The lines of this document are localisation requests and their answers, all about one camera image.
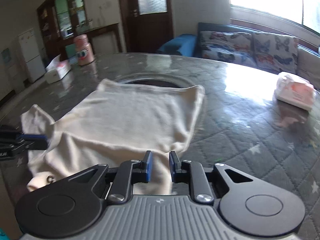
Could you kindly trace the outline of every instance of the butterfly pattern cushion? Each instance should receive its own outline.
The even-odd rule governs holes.
[[[258,67],[296,73],[298,39],[274,33],[254,33],[254,52]]]
[[[200,34],[203,58],[251,67],[257,66],[252,57],[251,34],[212,31],[202,31]]]

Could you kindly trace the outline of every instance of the refrigerator door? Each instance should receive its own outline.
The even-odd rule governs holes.
[[[25,62],[28,62],[40,55],[33,29],[21,34],[19,36],[19,43]]]
[[[27,68],[29,81],[32,83],[45,74],[45,68],[40,55],[27,62]]]

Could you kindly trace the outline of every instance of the door handle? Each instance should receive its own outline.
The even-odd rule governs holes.
[[[133,17],[138,17],[138,10],[137,9],[132,10],[132,15]]]

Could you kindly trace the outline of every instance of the pink container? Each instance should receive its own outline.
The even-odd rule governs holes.
[[[80,66],[87,65],[94,61],[92,48],[86,34],[75,37],[74,43],[76,44],[78,64]]]

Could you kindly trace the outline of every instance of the white box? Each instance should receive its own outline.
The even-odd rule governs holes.
[[[45,68],[47,73],[44,74],[44,78],[49,84],[61,80],[71,70],[69,62],[67,60],[60,61],[59,58],[60,55],[55,57]]]

